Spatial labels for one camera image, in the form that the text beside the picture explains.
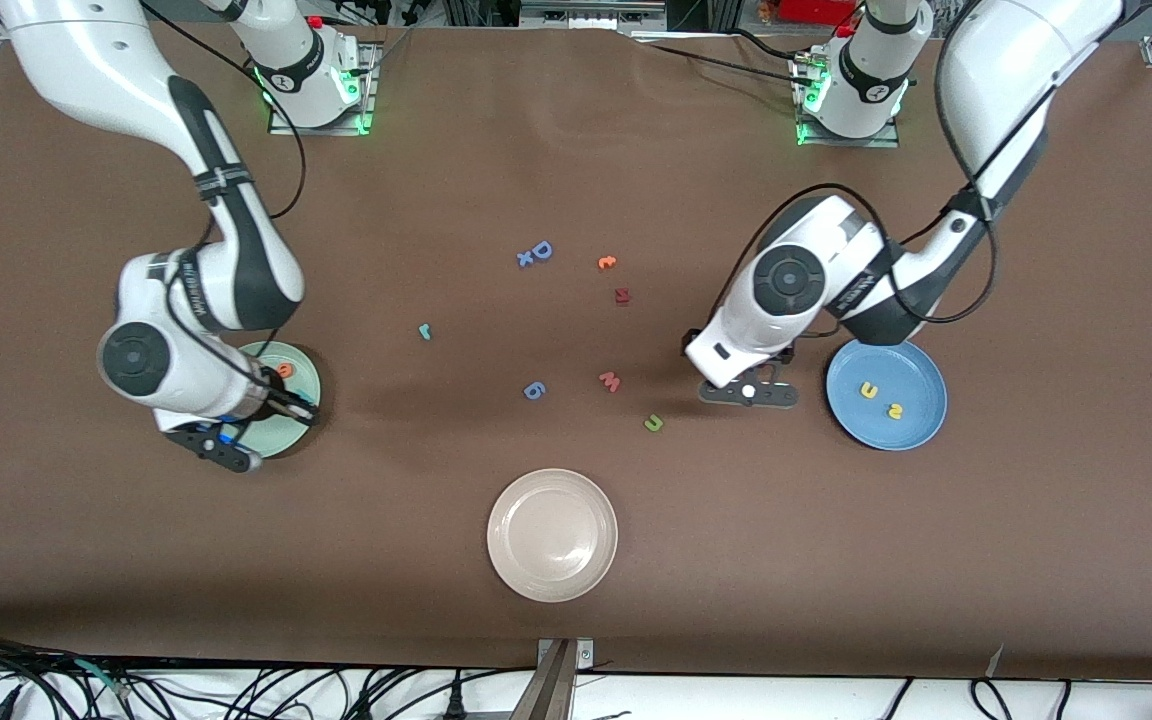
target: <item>beige plate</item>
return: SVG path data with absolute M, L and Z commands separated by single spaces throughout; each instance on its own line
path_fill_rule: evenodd
M 588 593 L 616 555 L 616 513 L 585 475 L 536 470 L 500 493 L 488 520 L 488 554 L 503 583 L 530 600 Z

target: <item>green plate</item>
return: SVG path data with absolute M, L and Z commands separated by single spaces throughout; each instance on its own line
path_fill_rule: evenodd
M 247 353 L 247 355 L 256 355 L 256 351 L 260 350 L 262 344 L 265 343 L 252 342 L 240 347 L 238 350 Z M 312 363 L 310 357 L 297 350 L 296 347 L 291 347 L 286 342 L 271 342 L 270 347 L 266 347 L 265 353 L 260 356 L 260 362 L 263 365 L 270 366 L 270 369 L 275 369 L 282 363 L 291 363 L 291 367 L 296 369 L 296 372 L 291 373 L 291 378 L 285 379 L 283 386 L 288 392 L 301 395 L 312 402 L 312 404 L 319 404 L 323 397 L 319 369 L 314 367 L 314 363 Z M 238 440 L 238 445 L 247 447 L 249 450 L 257 452 L 262 457 L 273 457 L 279 452 L 287 450 L 288 447 L 296 445 L 296 441 L 305 437 L 309 430 L 306 425 L 287 418 L 285 415 L 274 415 L 273 418 L 252 423 L 251 427 L 247 429 L 247 432 Z M 221 433 L 228 437 L 234 437 L 234 433 L 237 432 L 238 429 L 234 427 L 234 425 L 225 425 L 221 429 Z

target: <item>brown tabletop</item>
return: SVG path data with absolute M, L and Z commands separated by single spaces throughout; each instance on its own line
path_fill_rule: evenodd
M 265 135 L 236 73 L 156 37 L 278 209 L 291 138 Z M 776 69 L 723 38 L 687 47 Z M 319 357 L 329 419 L 234 475 L 96 373 L 122 265 L 205 223 L 183 165 L 63 118 L 6 50 L 0 634 L 456 665 L 589 635 L 613 669 L 954 675 L 1005 643 L 1005 675 L 1152 676 L 1152 69 L 1105 47 L 1049 127 L 995 297 L 916 338 L 950 388 L 945 427 L 887 454 L 824 402 L 846 338 L 799 343 L 790 411 L 700 404 L 679 346 L 790 192 L 850 183 L 899 236 L 941 207 L 961 176 L 931 82 L 900 150 L 801 147 L 775 81 L 609 32 L 412 32 L 374 132 L 306 138 L 305 197 L 279 220 L 308 282 L 280 338 Z M 553 259 L 520 270 L 541 240 Z M 942 310 L 978 293 L 978 255 Z M 498 493 L 547 467 L 594 479 L 621 529 L 607 578 L 562 605 L 509 591 L 484 539 Z

